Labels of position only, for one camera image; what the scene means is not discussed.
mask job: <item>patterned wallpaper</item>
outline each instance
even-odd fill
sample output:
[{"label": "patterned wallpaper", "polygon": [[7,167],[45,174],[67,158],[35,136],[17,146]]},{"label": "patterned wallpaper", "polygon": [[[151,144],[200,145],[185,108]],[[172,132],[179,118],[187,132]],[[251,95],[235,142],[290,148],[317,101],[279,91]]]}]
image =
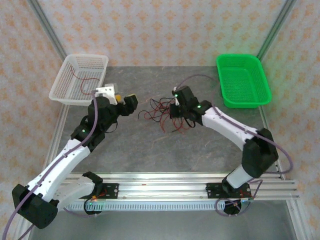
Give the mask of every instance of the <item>patterned wallpaper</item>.
[{"label": "patterned wallpaper", "polygon": [[42,170],[61,106],[48,96],[62,62],[26,0],[1,1],[0,16],[2,236],[14,210],[13,187]]},{"label": "patterned wallpaper", "polygon": [[39,0],[67,53],[109,66],[215,66],[256,55],[285,0]]},{"label": "patterned wallpaper", "polygon": [[268,123],[293,157],[288,177],[299,181],[314,239],[320,239],[319,16],[317,1],[298,0],[263,60],[273,94]]}]

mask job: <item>yellow object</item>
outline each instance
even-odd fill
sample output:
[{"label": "yellow object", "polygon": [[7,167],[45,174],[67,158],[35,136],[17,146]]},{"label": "yellow object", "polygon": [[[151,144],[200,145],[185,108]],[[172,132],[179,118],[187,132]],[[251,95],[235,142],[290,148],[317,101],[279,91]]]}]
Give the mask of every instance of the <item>yellow object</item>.
[{"label": "yellow object", "polygon": [[119,94],[115,95],[115,99],[118,103],[121,102],[121,95]]}]

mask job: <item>mesh basket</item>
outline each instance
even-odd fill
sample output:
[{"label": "mesh basket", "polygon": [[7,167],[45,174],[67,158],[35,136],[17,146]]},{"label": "mesh basket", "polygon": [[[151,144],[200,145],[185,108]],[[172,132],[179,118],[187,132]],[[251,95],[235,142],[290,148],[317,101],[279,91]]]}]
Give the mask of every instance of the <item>mesh basket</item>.
[{"label": "mesh basket", "polygon": [[103,84],[108,60],[104,55],[68,55],[55,78],[49,98],[66,105],[89,106],[91,91]]},{"label": "mesh basket", "polygon": [[228,108],[257,108],[272,95],[261,62],[249,54],[222,54],[216,65],[224,104]]}]

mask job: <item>robotic arm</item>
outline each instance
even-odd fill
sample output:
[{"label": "robotic arm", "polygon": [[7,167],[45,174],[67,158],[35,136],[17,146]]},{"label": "robotic arm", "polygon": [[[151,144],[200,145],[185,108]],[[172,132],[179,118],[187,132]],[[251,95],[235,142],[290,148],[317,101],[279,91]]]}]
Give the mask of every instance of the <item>robotic arm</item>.
[{"label": "robotic arm", "polygon": [[212,106],[209,101],[199,102],[188,86],[175,89],[172,94],[176,98],[175,104],[170,105],[172,118],[185,118],[213,129],[234,142],[243,151],[241,164],[222,180],[222,190],[226,194],[236,192],[252,178],[259,178],[278,160],[275,146],[250,134],[250,132],[256,133],[273,141],[268,129],[257,130],[246,126]]},{"label": "robotic arm", "polygon": [[[95,107],[93,101],[88,106],[88,115],[85,116],[80,125],[71,134],[71,139],[67,142],[63,150],[57,157],[41,172],[35,179],[30,181],[27,186],[18,184],[12,191],[14,206],[17,207],[22,199],[35,187],[28,200],[22,205],[18,213],[25,219],[33,223],[39,229],[48,226],[56,217],[58,211],[83,196],[95,194],[98,196],[102,190],[102,178],[92,172],[82,175],[75,183],[62,186],[69,173],[86,158],[105,138],[105,133],[112,124],[118,124],[119,116],[132,114],[138,105],[135,94],[126,96],[121,101],[121,96],[115,95],[117,90],[113,84],[106,84],[105,87],[97,88],[97,125],[90,138],[69,155],[66,153],[79,145],[90,133],[95,121]],[[43,182],[39,185],[39,180],[53,166]]]}]

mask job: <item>green plastic basket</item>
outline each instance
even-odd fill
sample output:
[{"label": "green plastic basket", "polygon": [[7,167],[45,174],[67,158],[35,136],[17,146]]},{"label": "green plastic basket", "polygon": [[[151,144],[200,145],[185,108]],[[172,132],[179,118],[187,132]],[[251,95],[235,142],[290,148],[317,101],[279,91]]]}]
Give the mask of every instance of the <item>green plastic basket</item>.
[{"label": "green plastic basket", "polygon": [[228,108],[253,109],[270,103],[271,91],[258,58],[250,54],[222,54],[216,65]]}]

